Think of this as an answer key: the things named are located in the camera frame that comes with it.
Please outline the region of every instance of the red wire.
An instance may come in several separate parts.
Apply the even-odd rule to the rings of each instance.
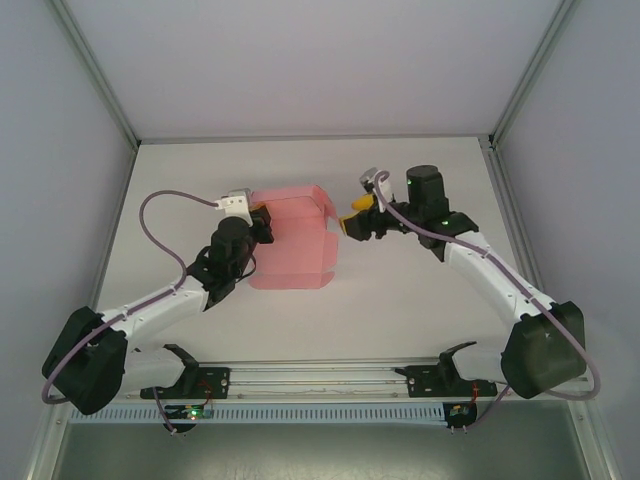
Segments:
[[[469,407],[473,406],[473,404],[476,403],[476,400],[478,399],[478,394],[480,392],[480,389],[478,388],[478,385],[476,384],[476,382],[473,382],[473,384],[471,385],[471,389],[472,389],[472,393],[471,393],[471,401],[469,402]]]
[[[202,380],[198,385],[206,387],[208,390],[206,401],[202,405],[200,405],[200,407],[204,408],[207,405],[207,403],[209,403],[209,400],[211,400],[211,393],[213,392],[213,388],[211,388],[211,385],[209,385],[204,380]]]

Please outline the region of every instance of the black plastic housing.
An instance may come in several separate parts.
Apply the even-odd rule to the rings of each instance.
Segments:
[[[69,350],[102,324],[102,315],[89,307],[73,312],[42,366],[45,378]],[[97,412],[120,390],[127,343],[124,332],[108,328],[67,363],[54,385],[82,414]]]
[[[585,346],[584,317],[573,302],[553,304],[551,314]],[[513,326],[500,365],[507,383],[522,398],[535,397],[587,369],[576,349],[542,313],[523,315]]]
[[[455,237],[465,232],[478,231],[478,226],[464,213],[452,212],[444,194],[444,179],[438,167],[418,165],[407,170],[408,202],[390,202],[403,217],[425,230]],[[410,229],[400,223],[389,211],[380,212],[377,201],[364,211],[342,220],[345,233],[358,241],[369,240],[373,234],[382,238],[389,230],[402,233]],[[418,235],[420,244],[431,250],[444,262],[445,242]]]
[[[187,268],[209,293],[206,308],[224,300],[236,287],[258,243],[273,243],[271,216],[265,206],[251,211],[253,225],[240,217],[220,221],[204,248]]]

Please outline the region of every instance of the white table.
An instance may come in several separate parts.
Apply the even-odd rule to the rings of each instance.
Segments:
[[[467,213],[513,265],[475,137],[143,145],[99,309],[134,301],[179,273],[138,224],[140,203],[156,190],[183,190],[213,200],[240,187],[315,183],[344,215],[363,193],[358,178],[366,169],[390,170],[396,197],[405,200],[405,171],[419,164],[440,168],[451,208]],[[151,231],[189,264],[209,243],[222,213],[160,197],[149,205],[147,218]],[[298,361],[429,357],[461,341],[508,335],[465,280],[414,235],[391,232],[364,243],[341,237],[335,271],[335,279],[320,290],[259,291],[239,284],[221,304],[150,342],[177,343],[202,362]]]

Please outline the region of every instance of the white wall panel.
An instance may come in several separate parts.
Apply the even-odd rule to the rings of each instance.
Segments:
[[[137,135],[489,133],[557,0],[68,0]]]
[[[639,478],[640,3],[583,0],[504,145],[544,282],[585,312],[599,404]]]
[[[0,478],[22,478],[42,362],[90,300],[126,142],[42,0],[0,1]]]

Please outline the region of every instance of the white ceiling panel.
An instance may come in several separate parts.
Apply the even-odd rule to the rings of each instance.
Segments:
[[[488,133],[557,0],[68,0],[140,138]]]

